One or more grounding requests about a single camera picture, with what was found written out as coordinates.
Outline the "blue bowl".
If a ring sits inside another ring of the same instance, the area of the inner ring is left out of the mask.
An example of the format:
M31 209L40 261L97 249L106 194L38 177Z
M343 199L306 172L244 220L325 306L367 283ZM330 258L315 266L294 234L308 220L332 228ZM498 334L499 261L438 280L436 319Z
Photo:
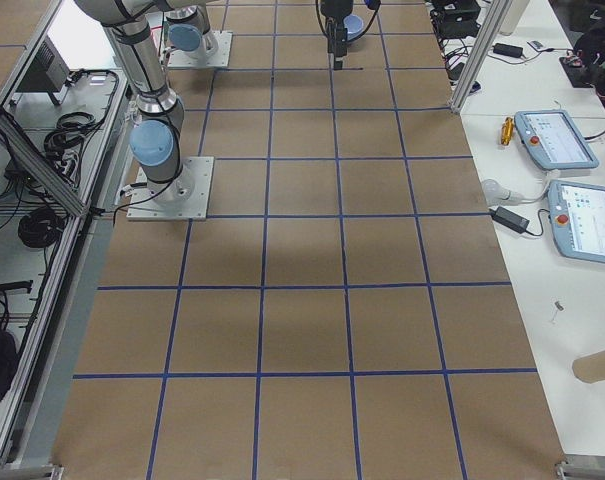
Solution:
M364 31L364 21L356 14L348 15L344 19L344 26L347 30L348 41L352 41Z

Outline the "small black power brick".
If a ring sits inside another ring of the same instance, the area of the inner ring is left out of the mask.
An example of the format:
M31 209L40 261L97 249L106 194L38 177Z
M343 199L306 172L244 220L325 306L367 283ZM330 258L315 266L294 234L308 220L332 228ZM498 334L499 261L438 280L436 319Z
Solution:
M521 58L523 56L523 48L510 44L495 43L493 52L497 55L502 55L510 58Z

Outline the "white light bulb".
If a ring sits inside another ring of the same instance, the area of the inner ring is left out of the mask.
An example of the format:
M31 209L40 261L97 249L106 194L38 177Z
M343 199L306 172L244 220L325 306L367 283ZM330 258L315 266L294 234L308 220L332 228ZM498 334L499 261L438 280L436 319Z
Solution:
M521 193L503 187L494 179L483 180L481 187L488 206L518 205L524 200Z

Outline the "upper teach pendant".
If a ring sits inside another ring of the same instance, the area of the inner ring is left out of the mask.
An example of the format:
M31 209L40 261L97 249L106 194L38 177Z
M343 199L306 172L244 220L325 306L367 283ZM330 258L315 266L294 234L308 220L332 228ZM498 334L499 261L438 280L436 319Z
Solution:
M599 160L564 110L519 111L515 129L525 150L541 169L594 169Z

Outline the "teach pendant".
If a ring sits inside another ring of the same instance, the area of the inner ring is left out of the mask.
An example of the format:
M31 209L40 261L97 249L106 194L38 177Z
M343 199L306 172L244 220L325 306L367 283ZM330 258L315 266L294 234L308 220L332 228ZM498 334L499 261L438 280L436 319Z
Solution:
M560 254L605 263L605 186L552 180L547 198Z
M599 160L564 110L519 111L515 129L525 150L541 169L594 169Z

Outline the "black power adapter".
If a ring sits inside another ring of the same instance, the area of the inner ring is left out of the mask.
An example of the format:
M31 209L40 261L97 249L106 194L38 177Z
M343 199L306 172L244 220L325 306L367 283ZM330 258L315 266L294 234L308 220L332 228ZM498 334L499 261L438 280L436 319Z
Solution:
M523 234L527 231L529 220L502 206L490 210L492 220L508 229Z

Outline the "grey control box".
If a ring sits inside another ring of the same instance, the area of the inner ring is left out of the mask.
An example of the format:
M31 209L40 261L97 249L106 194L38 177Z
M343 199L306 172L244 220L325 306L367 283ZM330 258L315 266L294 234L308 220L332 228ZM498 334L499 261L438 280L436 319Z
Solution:
M60 106L61 101L56 93L62 91L69 74L68 65L52 40L46 36L18 85L17 92L46 93L55 106Z

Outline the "lower teach pendant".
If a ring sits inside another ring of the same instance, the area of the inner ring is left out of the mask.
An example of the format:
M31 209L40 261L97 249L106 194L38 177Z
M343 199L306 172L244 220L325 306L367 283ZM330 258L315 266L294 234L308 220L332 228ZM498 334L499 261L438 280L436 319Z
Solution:
M552 180L547 198L560 254L605 263L605 186Z

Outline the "cardboard tube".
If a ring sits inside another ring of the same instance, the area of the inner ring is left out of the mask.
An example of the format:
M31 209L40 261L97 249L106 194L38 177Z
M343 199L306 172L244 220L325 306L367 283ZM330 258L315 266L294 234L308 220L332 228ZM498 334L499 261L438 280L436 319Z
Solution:
M584 383L605 381L605 350L577 358L572 363L572 371Z

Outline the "aluminium frame post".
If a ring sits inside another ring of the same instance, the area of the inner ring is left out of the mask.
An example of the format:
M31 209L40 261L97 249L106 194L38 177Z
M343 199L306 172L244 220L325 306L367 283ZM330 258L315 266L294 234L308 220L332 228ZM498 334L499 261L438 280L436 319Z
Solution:
M511 4L511 0L494 0L491 2L476 41L450 99L449 106L452 112L459 114L462 111L482 64L487 57L489 47L497 36Z

